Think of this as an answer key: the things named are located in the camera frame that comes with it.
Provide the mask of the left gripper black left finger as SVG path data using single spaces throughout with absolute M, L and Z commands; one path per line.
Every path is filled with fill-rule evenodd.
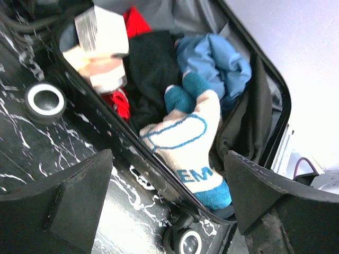
M 112 151 L 1 195 L 1 253 L 91 253 Z

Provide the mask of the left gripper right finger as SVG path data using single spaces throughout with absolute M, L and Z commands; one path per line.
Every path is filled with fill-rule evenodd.
M 338 195 L 295 182 L 229 151 L 238 229 L 249 253 L 338 253 Z

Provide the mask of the black white space suitcase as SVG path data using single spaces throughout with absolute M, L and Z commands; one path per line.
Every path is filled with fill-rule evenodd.
M 157 74 L 146 69 L 142 78 L 136 76 L 141 58 L 137 47 L 146 49 L 146 60 L 157 60 L 161 76 L 179 78 L 174 63 L 174 41 L 184 35 L 219 33 L 250 61 L 254 77 L 244 93 L 230 109 L 223 110 L 221 129 L 212 146 L 210 158 L 218 170 L 223 169 L 225 154 L 233 150 L 252 162 L 270 169 L 291 112 L 291 97 L 285 81 L 254 38 L 245 29 L 225 1 L 99 1 L 99 5 L 117 13 L 127 13 L 133 6 L 151 27 L 147 34 L 135 35 L 130 41 L 130 54 L 125 58 L 127 93 L 131 118 L 122 117 L 104 100 L 85 94 L 89 85 L 75 73 L 62 57 L 62 52 L 78 43 L 74 19 L 92 4 L 70 1 L 70 7 L 29 26 L 42 40 L 51 42 L 56 70 L 51 77 L 67 87 L 76 102 L 87 98 L 85 111 L 97 121 L 113 124 L 120 134 L 135 137 L 148 123 L 159 122 L 165 115 L 164 87 L 156 82 Z

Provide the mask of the white teal printed towel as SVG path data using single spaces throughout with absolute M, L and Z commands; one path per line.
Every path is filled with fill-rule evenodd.
M 209 162 L 221 117 L 217 93 L 204 77 L 186 71 L 181 86 L 167 87 L 164 101 L 168 114 L 141 129 L 141 139 L 205 207 L 226 208 L 231 204 L 229 187 Z

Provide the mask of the blue cloth garment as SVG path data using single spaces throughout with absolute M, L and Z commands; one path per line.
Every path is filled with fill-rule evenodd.
M 174 47 L 181 72 L 203 76 L 217 93 L 221 110 L 231 110 L 252 77 L 249 62 L 227 39 L 213 33 L 185 35 Z

